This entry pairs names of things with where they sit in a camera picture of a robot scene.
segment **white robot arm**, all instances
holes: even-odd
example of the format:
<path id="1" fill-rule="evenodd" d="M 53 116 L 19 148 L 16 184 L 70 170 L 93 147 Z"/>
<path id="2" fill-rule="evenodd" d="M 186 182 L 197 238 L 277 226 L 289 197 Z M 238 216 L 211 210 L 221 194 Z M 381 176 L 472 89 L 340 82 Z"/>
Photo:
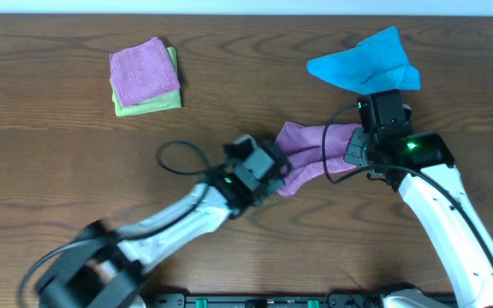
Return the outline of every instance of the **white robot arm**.
<path id="1" fill-rule="evenodd" d="M 439 183 L 455 198 L 493 257 L 493 240 L 473 209 L 454 166 L 438 164 L 421 173 Z M 418 176 L 407 175 L 399 193 L 424 226 L 443 262 L 459 307 L 493 307 L 493 268 L 475 234 L 460 212 L 433 186 Z M 386 307 L 441 307 L 417 290 L 403 290 L 384 299 Z"/>
<path id="2" fill-rule="evenodd" d="M 452 282 L 457 305 L 493 308 L 493 241 L 471 206 L 443 140 L 436 133 L 413 133 L 410 109 L 397 91 L 361 97 L 358 107 L 363 129 L 353 133 L 344 159 L 361 168 L 337 181 L 326 170 L 325 134 L 339 110 L 323 134 L 329 180 L 339 183 L 369 171 L 369 179 L 375 175 L 391 185 L 429 235 Z M 228 164 L 207 169 L 201 183 L 167 209 L 114 231 L 95 222 L 70 245 L 41 258 L 19 286 L 19 305 L 24 307 L 21 296 L 33 272 L 62 253 L 35 285 L 40 307 L 146 307 L 138 293 L 153 268 L 189 241 L 259 204 L 282 185 L 283 168 L 290 169 L 275 145 L 257 145 L 250 137 L 224 149 Z M 417 289 L 380 296 L 378 307 L 446 307 Z M 319 308 L 315 302 L 307 306 Z"/>

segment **pink cloth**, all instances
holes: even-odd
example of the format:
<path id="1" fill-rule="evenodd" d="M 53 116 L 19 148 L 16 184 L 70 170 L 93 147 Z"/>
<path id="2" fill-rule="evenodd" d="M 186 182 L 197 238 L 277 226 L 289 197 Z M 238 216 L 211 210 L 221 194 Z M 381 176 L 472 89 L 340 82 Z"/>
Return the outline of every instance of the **pink cloth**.
<path id="1" fill-rule="evenodd" d="M 122 107 L 180 89 L 169 53 L 159 38 L 110 55 L 110 70 Z"/>
<path id="2" fill-rule="evenodd" d="M 330 173 L 338 173 L 357 166 L 343 161 L 347 144 L 353 130 L 359 124 L 330 125 L 326 133 L 326 163 Z M 285 186 L 278 192 L 283 197 L 292 197 L 307 181 L 324 173 L 323 126 L 305 127 L 286 122 L 277 136 L 276 144 L 288 156 L 293 170 L 284 179 Z"/>

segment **blue towel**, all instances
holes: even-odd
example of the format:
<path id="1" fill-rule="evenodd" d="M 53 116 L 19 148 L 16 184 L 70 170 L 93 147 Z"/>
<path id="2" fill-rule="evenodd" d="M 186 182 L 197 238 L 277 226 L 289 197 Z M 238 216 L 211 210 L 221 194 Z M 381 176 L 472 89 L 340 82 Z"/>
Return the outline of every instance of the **blue towel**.
<path id="1" fill-rule="evenodd" d="M 419 72 L 410 65 L 396 27 L 360 41 L 351 50 L 312 59 L 307 62 L 307 71 L 334 86 L 363 95 L 421 88 Z"/>

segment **wood grain surface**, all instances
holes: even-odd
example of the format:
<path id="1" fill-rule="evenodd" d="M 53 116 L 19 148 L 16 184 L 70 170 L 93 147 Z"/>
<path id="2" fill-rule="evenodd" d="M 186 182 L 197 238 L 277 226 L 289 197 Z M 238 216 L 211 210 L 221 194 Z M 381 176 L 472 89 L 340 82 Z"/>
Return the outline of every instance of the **wood grain surface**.
<path id="1" fill-rule="evenodd" d="M 134 222 L 189 191 L 197 179 L 155 164 L 163 142 L 195 142 L 217 162 L 221 145 L 242 134 L 325 123 L 356 96 L 310 76 L 307 60 L 389 26 L 422 75 L 422 90 L 404 95 L 415 129 L 443 136 L 493 236 L 493 18 L 0 15 L 0 307 L 14 306 L 28 266 L 88 223 Z M 109 54 L 154 36 L 177 49 L 184 108 L 116 118 Z M 197 159 L 176 153 L 171 162 L 193 168 Z M 398 281 L 451 291 L 412 211 L 362 176 L 338 187 L 317 178 L 294 198 L 275 197 L 153 277 L 153 288 L 192 293 Z"/>

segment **black cable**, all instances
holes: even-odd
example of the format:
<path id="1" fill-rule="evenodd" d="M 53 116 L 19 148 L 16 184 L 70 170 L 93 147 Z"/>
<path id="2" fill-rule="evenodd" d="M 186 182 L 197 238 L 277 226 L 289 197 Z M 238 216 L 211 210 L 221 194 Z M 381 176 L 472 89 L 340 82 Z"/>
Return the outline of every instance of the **black cable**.
<path id="1" fill-rule="evenodd" d="M 33 273 L 35 273 L 36 270 L 38 270 L 41 265 L 45 264 L 47 261 L 52 259 L 53 257 L 57 256 L 58 254 L 62 252 L 66 252 L 68 250 L 75 249 L 77 247 L 81 247 L 84 245 L 90 244 L 94 239 L 89 239 L 89 240 L 78 240 L 76 242 L 71 242 L 67 245 L 60 246 L 57 249 L 53 250 L 52 252 L 47 253 L 44 255 L 41 259 L 39 259 L 36 263 L 34 263 L 24 274 L 24 276 L 21 278 L 21 281 L 18 284 L 18 289 L 16 291 L 16 304 L 20 308 L 27 308 L 26 301 L 24 300 L 24 289 L 26 288 L 27 282 L 32 278 Z"/>
<path id="2" fill-rule="evenodd" d="M 166 150 L 167 148 L 169 148 L 172 145 L 184 145 L 184 146 L 187 146 L 187 147 L 193 149 L 201 157 L 201 160 L 205 164 L 206 169 L 199 170 L 199 171 L 193 171 L 193 172 L 183 172 L 183 171 L 179 171 L 176 169 L 172 169 L 171 167 L 164 164 L 163 163 L 163 152 L 164 152 L 164 150 Z M 203 150 L 201 150 L 198 146 L 194 145 L 193 143 L 188 142 L 188 141 L 184 141 L 184 140 L 170 141 L 170 142 L 167 142 L 167 143 L 159 146 L 159 148 L 157 149 L 157 153 L 156 153 L 156 159 L 157 159 L 157 163 L 159 164 L 159 166 L 161 166 L 161 168 L 169 171 L 170 173 L 176 174 L 176 175 L 202 175 L 202 174 L 205 174 L 211 170 L 211 163 L 209 162 L 209 159 L 206 157 Z M 206 194 L 209 192 L 209 188 L 210 188 L 210 185 L 207 184 L 205 189 L 201 193 L 200 197 L 197 199 L 197 201 L 195 201 L 195 203 L 192 204 L 192 206 L 188 210 L 186 210 L 183 214 L 178 216 L 172 222 L 169 222 L 166 225 L 162 226 L 161 228 L 157 228 L 157 229 L 152 230 L 150 232 L 145 232 L 142 234 L 122 236 L 119 240 L 143 240 L 143 239 L 152 237 L 155 234 L 159 234 L 159 233 L 163 232 L 164 230 L 166 230 L 167 228 L 170 228 L 175 223 L 179 222 L 184 217 L 191 214 L 194 210 L 197 210 L 197 208 L 199 207 L 201 202 L 203 202 L 203 199 L 206 197 Z"/>
<path id="3" fill-rule="evenodd" d="M 171 167 L 168 167 L 167 165 L 165 165 L 163 163 L 163 159 L 162 159 L 163 152 L 165 149 L 167 149 L 168 147 L 170 147 L 172 145 L 185 145 L 185 146 L 193 149 L 195 152 L 197 152 L 197 154 L 199 154 L 199 156 L 201 157 L 201 160 L 203 160 L 203 163 L 205 164 L 206 169 L 199 170 L 199 171 L 193 171 L 193 172 L 182 172 L 182 171 L 179 171 L 176 169 L 172 169 Z M 187 141 L 182 141 L 182 140 L 170 141 L 170 142 L 167 142 L 167 143 L 161 145 L 157 149 L 156 159 L 157 159 L 157 163 L 159 164 L 159 166 L 161 166 L 161 168 L 163 168 L 163 169 L 165 169 L 171 173 L 177 174 L 177 175 L 201 175 L 201 174 L 204 174 L 206 172 L 210 172 L 210 170 L 212 169 L 207 156 L 198 146 L 194 145 L 193 143 L 190 143 Z M 175 223 L 179 222 L 181 219 L 183 219 L 187 215 L 191 214 L 194 210 L 197 210 L 197 208 L 199 207 L 201 202 L 203 202 L 203 199 L 206 197 L 206 194 L 209 192 L 210 187 L 211 186 L 209 184 L 207 184 L 205 189 L 203 190 L 203 192 L 201 193 L 201 195 L 197 199 L 197 201 L 194 204 L 192 204 L 192 206 L 187 211 L 185 211 L 182 215 L 180 215 L 178 218 L 176 218 L 172 222 L 169 222 L 168 224 L 162 226 L 161 228 L 158 228 L 156 230 L 152 230 L 150 232 L 146 232 L 143 234 L 135 234 L 135 235 L 131 235 L 131 236 L 122 236 L 122 237 L 118 238 L 117 240 L 116 239 L 111 239 L 111 240 L 115 240 L 116 242 L 119 242 L 121 240 L 142 240 L 142 239 L 151 237 L 155 234 L 158 234 L 160 232 L 163 232 L 165 229 L 170 228 Z M 94 240 L 100 240 L 100 239 L 101 239 L 101 237 L 87 239 L 87 240 L 77 240 L 77 241 L 71 242 L 65 246 L 60 246 L 57 249 L 53 250 L 52 252 L 47 253 L 42 258 L 40 258 L 36 263 L 34 263 L 28 269 L 26 274 L 21 278 L 19 285 L 18 285 L 17 292 L 16 292 L 16 304 L 20 308 L 27 308 L 26 301 L 24 300 L 24 290 L 26 288 L 27 282 L 30 280 L 30 278 L 32 278 L 33 273 L 35 273 L 35 271 L 38 270 L 39 267 L 41 267 L 47 261 L 49 261 L 50 259 L 52 259 L 53 257 L 57 256 L 60 253 L 75 249 L 77 247 L 88 245 L 91 242 L 93 242 Z"/>
<path id="4" fill-rule="evenodd" d="M 183 171 L 178 171 L 176 169 L 172 169 L 171 167 L 168 167 L 163 163 L 163 152 L 170 146 L 172 145 L 184 145 L 187 146 L 191 149 L 193 149 L 197 154 L 199 154 L 199 157 L 201 157 L 201 160 L 203 160 L 203 163 L 206 166 L 206 169 L 199 170 L 199 171 L 192 171 L 192 172 L 183 172 Z M 209 163 L 209 159 L 206 157 L 205 153 L 203 150 L 201 150 L 198 146 L 194 145 L 191 142 L 183 141 L 183 140 L 175 140 L 175 141 L 169 141 L 157 149 L 157 153 L 155 154 L 155 157 L 157 159 L 157 163 L 161 168 L 169 171 L 170 173 L 173 173 L 175 175 L 202 175 L 205 172 L 208 171 L 208 169 L 211 167 L 211 164 Z"/>
<path id="5" fill-rule="evenodd" d="M 424 175 L 424 174 L 422 174 L 422 173 L 420 173 L 418 171 L 412 170 L 410 168 L 402 167 L 402 166 L 398 166 L 398 165 L 392 165 L 392 164 L 374 164 L 372 166 L 365 166 L 365 167 L 358 168 L 358 169 L 356 169 L 356 170 L 354 170 L 354 171 L 352 171 L 352 172 L 350 172 L 350 173 L 342 176 L 341 178 L 333 181 L 332 183 L 333 184 L 339 184 L 339 183 L 341 183 L 341 182 L 343 182 L 343 181 L 345 181 L 347 179 L 350 179 L 350 178 L 352 178 L 352 177 L 354 177 L 354 176 L 356 176 L 358 174 L 361 174 L 361 173 L 363 173 L 365 171 L 368 171 L 368 170 L 371 170 L 371 169 L 396 169 L 396 170 L 402 170 L 402 171 L 408 172 L 411 175 L 418 176 L 420 179 L 426 181 L 429 185 L 431 185 L 438 192 L 440 192 L 452 204 L 452 206 L 453 206 L 453 209 L 452 210 L 457 210 L 458 213 L 460 213 L 460 216 L 463 218 L 463 220 L 466 222 L 467 226 L 471 230 L 472 234 L 475 236 L 475 239 L 477 240 L 478 244 L 480 245 L 481 249 L 483 250 L 484 255 L 486 256 L 486 258 L 488 259 L 488 262 L 490 263 L 490 267 L 493 270 L 493 256 L 492 256 L 492 253 L 490 252 L 490 249 L 488 248 L 488 246 L 484 242 L 482 236 L 478 232 L 477 227 L 475 227 L 475 225 L 472 223 L 471 218 L 469 218 L 469 215 L 467 215 L 467 213 L 465 212 L 465 210 L 463 209 L 463 207 L 461 206 L 461 204 L 458 201 L 456 201 L 454 199 L 454 197 L 452 197 L 452 195 L 446 189 L 444 189 L 440 184 L 438 184 L 435 180 L 431 179 L 429 176 Z"/>
<path id="6" fill-rule="evenodd" d="M 135 234 L 135 235 L 125 235 L 119 238 L 119 241 L 121 240 L 143 240 L 147 239 L 149 237 L 152 237 L 153 235 L 159 234 L 163 232 L 164 230 L 174 226 L 177 222 L 180 220 L 184 219 L 186 216 L 197 210 L 201 202 L 203 202 L 203 199 L 206 197 L 206 194 L 209 192 L 209 189 L 211 188 L 210 185 L 206 185 L 205 189 L 203 189 L 203 192 L 201 193 L 201 196 L 195 201 L 195 203 L 188 209 L 186 210 L 182 215 L 178 216 L 175 220 L 172 222 L 167 223 L 166 225 L 162 226 L 161 228 L 157 228 L 155 230 L 152 230 L 150 232 L 144 232 L 142 234 Z"/>
<path id="7" fill-rule="evenodd" d="M 412 170 L 410 168 L 406 168 L 406 167 L 402 167 L 402 166 L 398 166 L 398 165 L 392 165 L 392 164 L 374 164 L 372 166 L 365 166 L 365 167 L 358 168 L 355 171 L 350 172 L 347 175 L 344 175 L 344 176 L 342 176 L 341 178 L 339 178 L 337 180 L 332 179 L 332 177 L 330 176 L 330 172 L 328 171 L 328 167 L 326 165 L 326 149 L 325 149 L 325 146 L 326 146 L 326 144 L 325 144 L 326 133 L 327 133 L 327 131 L 329 129 L 329 126 L 334 122 L 335 118 L 338 115 L 340 115 L 345 110 L 350 110 L 350 109 L 353 109 L 353 108 L 355 108 L 357 106 L 358 106 L 358 104 L 351 104 L 349 106 L 346 106 L 346 107 L 338 110 L 329 119 L 329 121 L 324 126 L 323 140 L 322 140 L 323 141 L 322 142 L 322 146 L 323 146 L 322 147 L 322 159 L 323 159 L 324 174 L 326 175 L 326 178 L 332 184 L 339 184 L 339 183 L 341 183 L 341 182 L 343 182 L 343 181 L 345 181 L 345 180 L 347 180 L 347 179 L 349 179 L 349 178 L 351 178 L 351 177 L 353 177 L 355 175 L 358 175 L 359 173 L 363 173 L 363 172 L 369 171 L 371 169 L 397 169 L 397 170 L 402 170 L 402 171 L 408 172 L 411 175 L 418 176 L 420 179 L 426 181 L 429 185 L 431 185 L 438 192 L 440 192 L 452 204 L 453 208 L 456 209 L 456 210 L 458 210 L 458 213 L 460 213 L 460 216 L 463 218 L 463 220 L 465 221 L 466 225 L 471 230 L 473 236 L 475 237 L 475 239 L 477 240 L 478 244 L 480 245 L 480 248 L 483 250 L 484 255 L 488 259 L 488 262 L 490 263 L 490 267 L 493 270 L 493 256 L 492 256 L 492 253 L 490 252 L 490 249 L 488 248 L 488 246 L 484 242 L 482 236 L 478 232 L 477 227 L 475 227 L 475 225 L 472 223 L 471 218 L 469 218 L 469 215 L 467 215 L 467 213 L 465 212 L 465 210 L 463 209 L 463 207 L 461 206 L 461 204 L 458 201 L 456 201 L 454 199 L 454 197 L 452 197 L 452 195 L 450 195 L 450 193 L 446 189 L 444 189 L 440 184 L 438 184 L 436 181 L 434 181 L 433 179 L 431 179 L 429 176 L 424 175 L 424 174 L 422 174 L 420 172 L 414 171 L 414 170 Z M 370 130 L 368 141 L 371 140 L 371 136 L 374 134 L 376 128 L 377 127 L 373 127 Z"/>
<path id="8" fill-rule="evenodd" d="M 329 130 L 330 124 L 334 122 L 334 119 L 339 116 L 343 111 L 345 110 L 350 110 L 353 108 L 357 108 L 359 105 L 358 104 L 350 104 L 349 106 L 345 106 L 342 109 L 338 110 L 337 112 L 332 115 L 328 123 L 324 125 L 324 130 L 323 130 L 323 144 L 322 144 L 322 150 L 323 150 L 323 169 L 324 169 L 324 175 L 326 175 L 326 178 L 329 179 L 330 182 L 334 183 L 334 180 L 332 180 L 332 176 L 330 176 L 329 169 L 326 166 L 326 132 Z"/>

